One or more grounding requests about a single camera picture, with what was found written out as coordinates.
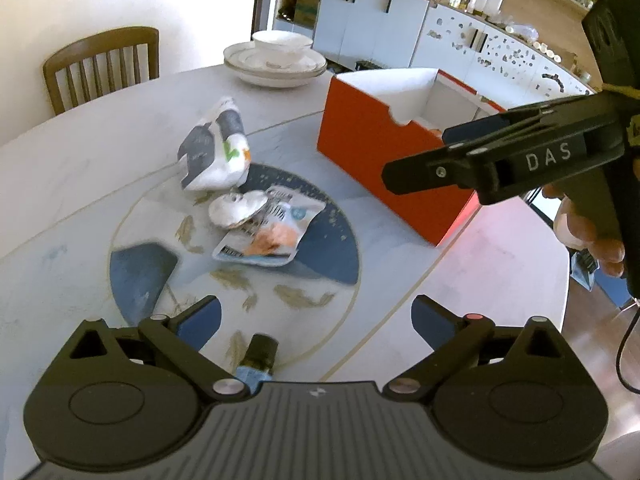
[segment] white plate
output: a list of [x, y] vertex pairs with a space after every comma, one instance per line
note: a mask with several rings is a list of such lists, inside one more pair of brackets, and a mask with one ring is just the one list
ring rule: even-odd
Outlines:
[[274, 79], [271, 77], [263, 77], [260, 75], [249, 74], [241, 70], [236, 70], [233, 66], [230, 66], [228, 64], [226, 64], [226, 66], [230, 70], [232, 70], [234, 74], [236, 74], [242, 81], [267, 88], [294, 88], [296, 86], [302, 86], [311, 83], [316, 77], [318, 77], [314, 76], [304, 79]]
[[272, 65], [264, 58], [253, 41], [228, 46], [224, 51], [225, 64], [250, 75], [273, 79], [302, 79], [315, 77], [326, 70], [326, 59], [315, 50], [305, 49], [302, 58], [285, 68]]

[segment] wooden floor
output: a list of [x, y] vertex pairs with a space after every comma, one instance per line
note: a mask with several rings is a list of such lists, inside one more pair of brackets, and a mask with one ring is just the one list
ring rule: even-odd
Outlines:
[[[602, 444], [640, 430], [640, 396], [618, 381], [615, 358], [636, 307], [620, 314], [599, 286], [587, 291], [570, 280], [562, 334], [607, 399], [609, 426]], [[640, 388], [640, 322], [626, 343], [622, 373]]]

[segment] foil packet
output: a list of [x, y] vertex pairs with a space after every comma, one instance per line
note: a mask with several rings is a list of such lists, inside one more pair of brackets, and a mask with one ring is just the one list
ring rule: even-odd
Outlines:
[[260, 190], [227, 193], [209, 205], [209, 219], [216, 227], [235, 229], [249, 221], [269, 201], [266, 192]]
[[288, 264], [325, 202], [284, 186], [271, 186], [266, 205], [241, 227], [229, 231], [213, 251], [222, 262], [263, 267]]

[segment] orange box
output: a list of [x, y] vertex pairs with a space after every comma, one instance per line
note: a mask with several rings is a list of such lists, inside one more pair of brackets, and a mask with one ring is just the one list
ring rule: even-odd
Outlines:
[[382, 169], [389, 161], [443, 146], [449, 126], [501, 111], [433, 68], [341, 74], [329, 86], [318, 151], [438, 245], [479, 208], [475, 192], [447, 186], [398, 196], [386, 190]]

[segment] white table surface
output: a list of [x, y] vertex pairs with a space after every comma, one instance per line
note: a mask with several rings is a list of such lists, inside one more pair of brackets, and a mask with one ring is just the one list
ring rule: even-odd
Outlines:
[[[299, 355], [276, 367], [276, 379], [385, 383], [431, 351], [411, 326], [417, 294], [457, 314], [486, 314], [497, 324], [542, 315], [561, 327], [568, 253], [546, 224], [515, 198], [482, 208], [455, 238], [431, 246], [316, 152], [329, 80], [326, 75], [306, 87], [271, 91], [236, 80], [223, 66], [181, 73], [75, 108], [0, 148], [5, 479], [34, 463], [22, 406], [62, 343], [85, 317], [125, 324], [108, 282], [114, 231], [150, 190], [175, 178], [178, 145], [223, 95], [238, 102], [253, 160], [298, 174], [327, 193], [348, 218], [360, 254], [353, 291], [345, 289], [326, 310], [282, 318], [297, 335], [292, 351]], [[233, 301], [225, 290], [214, 293], [223, 306]], [[256, 309], [246, 319], [255, 325], [265, 316], [278, 330], [277, 316], [284, 314], [269, 314]], [[216, 362], [228, 344], [218, 345], [221, 338], [202, 350]]]

